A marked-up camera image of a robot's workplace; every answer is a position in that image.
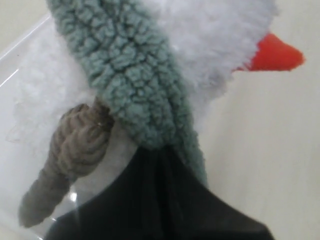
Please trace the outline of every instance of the black fabric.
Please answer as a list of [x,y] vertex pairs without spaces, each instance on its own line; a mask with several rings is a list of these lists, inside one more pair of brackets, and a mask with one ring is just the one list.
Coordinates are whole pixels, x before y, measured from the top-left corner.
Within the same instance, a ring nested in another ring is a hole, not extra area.
[[57,219],[44,240],[274,240],[225,204],[171,149],[139,148],[119,178]]

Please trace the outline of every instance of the sherpa fabric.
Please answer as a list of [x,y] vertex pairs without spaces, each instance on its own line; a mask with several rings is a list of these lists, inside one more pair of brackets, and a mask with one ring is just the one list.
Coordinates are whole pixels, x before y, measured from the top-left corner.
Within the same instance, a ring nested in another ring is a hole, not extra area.
[[168,40],[136,0],[47,0],[88,84],[132,139],[172,144],[196,177],[207,175],[182,75]]

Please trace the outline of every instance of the orange beak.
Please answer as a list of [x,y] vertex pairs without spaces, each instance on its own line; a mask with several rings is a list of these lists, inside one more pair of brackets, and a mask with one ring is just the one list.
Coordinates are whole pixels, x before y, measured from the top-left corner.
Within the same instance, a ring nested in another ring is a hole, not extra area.
[[305,62],[302,52],[272,33],[258,43],[258,48],[247,68],[249,71],[291,71]]

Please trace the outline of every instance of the brown rope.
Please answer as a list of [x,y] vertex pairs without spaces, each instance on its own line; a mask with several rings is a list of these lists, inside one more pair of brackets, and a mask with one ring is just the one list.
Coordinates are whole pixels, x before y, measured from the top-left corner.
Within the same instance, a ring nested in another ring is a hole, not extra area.
[[78,178],[92,173],[102,161],[114,120],[97,98],[93,106],[80,104],[60,119],[37,180],[23,196],[19,222],[38,225],[55,210]]

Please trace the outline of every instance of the stuffed bird toy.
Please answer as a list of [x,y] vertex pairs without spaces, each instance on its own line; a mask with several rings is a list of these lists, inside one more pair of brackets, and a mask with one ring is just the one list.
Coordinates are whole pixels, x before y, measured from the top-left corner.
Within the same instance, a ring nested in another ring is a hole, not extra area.
[[208,190],[197,136],[234,71],[303,64],[269,32],[274,1],[47,4],[18,72],[15,134],[43,164],[20,224],[45,240],[272,240]]

